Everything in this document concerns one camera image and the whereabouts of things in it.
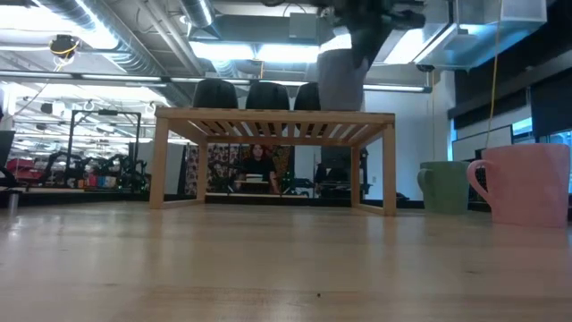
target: ductwork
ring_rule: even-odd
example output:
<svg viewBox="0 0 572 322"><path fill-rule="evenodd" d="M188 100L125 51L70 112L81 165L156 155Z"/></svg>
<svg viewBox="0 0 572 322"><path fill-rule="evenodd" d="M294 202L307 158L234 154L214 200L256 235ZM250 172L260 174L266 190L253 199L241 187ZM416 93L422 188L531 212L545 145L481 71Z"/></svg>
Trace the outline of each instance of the ductwork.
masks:
<svg viewBox="0 0 572 322"><path fill-rule="evenodd" d="M35 0L55 14L75 22L86 32L111 34L118 40L117 51L128 54L108 55L109 59L129 74L162 76L166 72L130 29L101 0ZM168 84L154 89L176 106L189 106L191 98L178 86Z"/></svg>
<svg viewBox="0 0 572 322"><path fill-rule="evenodd" d="M215 22L215 8L209 0L179 0L181 9L187 20L195 28L203 29L218 38L220 37L213 22ZM222 78L238 78L239 71L232 60L212 61L216 73Z"/></svg>

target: person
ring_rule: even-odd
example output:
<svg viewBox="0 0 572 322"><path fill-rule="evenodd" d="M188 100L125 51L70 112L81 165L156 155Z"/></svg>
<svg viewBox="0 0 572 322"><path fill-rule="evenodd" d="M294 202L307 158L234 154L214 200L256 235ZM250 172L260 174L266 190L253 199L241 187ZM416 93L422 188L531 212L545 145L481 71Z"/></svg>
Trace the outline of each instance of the person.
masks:
<svg viewBox="0 0 572 322"><path fill-rule="evenodd" d="M242 162L242 173L240 180L245 181L247 174L261 174L263 182L269 182L270 188L273 193L279 194L278 181L276 180L276 167L274 161L266 156L266 149L259 144L250 146L250 157L247 157ZM241 184L236 183L236 188L239 190Z"/></svg>

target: desk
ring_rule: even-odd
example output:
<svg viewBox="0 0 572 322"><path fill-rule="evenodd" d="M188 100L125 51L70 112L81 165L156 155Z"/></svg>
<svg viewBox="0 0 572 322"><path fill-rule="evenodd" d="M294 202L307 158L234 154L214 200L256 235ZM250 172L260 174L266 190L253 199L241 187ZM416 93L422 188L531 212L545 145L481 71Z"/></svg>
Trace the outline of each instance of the desk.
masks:
<svg viewBox="0 0 572 322"><path fill-rule="evenodd" d="M205 201L209 143L334 146L351 147L352 207L384 216L397 214L395 114L159 107L156 117L153 182L149 201L152 209L188 206L164 202L167 139L169 131L174 131L198 145L195 203ZM271 133L270 124L275 129L288 130ZM383 149L384 208L362 205L359 193L360 149L380 138L383 138L383 147L380 148Z"/></svg>

